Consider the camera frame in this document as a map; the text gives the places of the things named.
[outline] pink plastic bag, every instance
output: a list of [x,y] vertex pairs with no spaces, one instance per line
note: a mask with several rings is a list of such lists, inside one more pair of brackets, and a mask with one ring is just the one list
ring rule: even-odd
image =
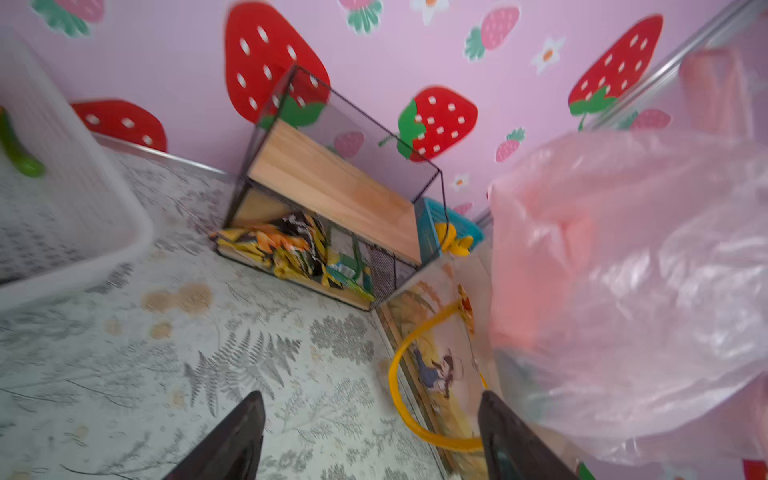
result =
[[[690,98],[733,107],[740,83],[709,76],[718,55],[690,59],[686,86],[698,89]],[[704,415],[768,367],[768,149],[733,141],[750,129],[736,115],[697,126],[728,139],[572,134],[490,188],[490,332],[505,398],[609,462],[674,459],[677,429],[700,419],[700,436]],[[735,412],[742,425],[756,421]],[[764,454],[756,432],[741,432],[749,448],[738,455]],[[644,438],[655,447],[638,450]],[[702,445],[702,456],[733,450]]]

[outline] yellow strap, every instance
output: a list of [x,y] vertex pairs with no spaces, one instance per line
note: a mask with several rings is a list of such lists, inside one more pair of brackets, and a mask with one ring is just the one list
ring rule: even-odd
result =
[[[419,425],[419,423],[411,417],[411,414],[408,413],[408,409],[402,402],[400,390],[397,386],[397,369],[400,365],[402,355],[406,352],[408,346],[424,332],[435,325],[445,322],[451,315],[459,312],[460,308],[461,300],[456,300],[454,303],[447,305],[444,309],[440,310],[437,315],[419,325],[402,341],[402,345],[397,349],[395,357],[392,359],[392,365],[389,366],[389,391],[392,393],[392,401],[395,403],[395,408],[397,408],[403,422],[405,422],[411,432],[414,432],[421,440],[431,443],[441,449],[451,450],[452,452],[480,452],[483,449],[480,437],[473,437],[471,439],[451,439],[444,435],[432,433]],[[485,379],[483,379],[482,376],[481,379],[483,386],[485,387]]]

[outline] strawberry wallpaper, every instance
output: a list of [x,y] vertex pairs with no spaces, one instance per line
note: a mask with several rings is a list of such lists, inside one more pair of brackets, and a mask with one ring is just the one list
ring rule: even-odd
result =
[[[229,171],[249,121],[271,108],[267,86],[295,55],[423,150],[445,173],[449,206],[475,217],[493,177],[578,129],[728,3],[11,0],[0,24],[27,40],[73,103],[111,99],[145,112],[153,133],[123,131],[132,141],[162,132],[169,153]],[[307,94],[293,96],[296,124],[322,114],[323,99]],[[659,121],[652,112],[639,124]],[[333,142],[348,154],[385,140],[337,133],[350,133]]]

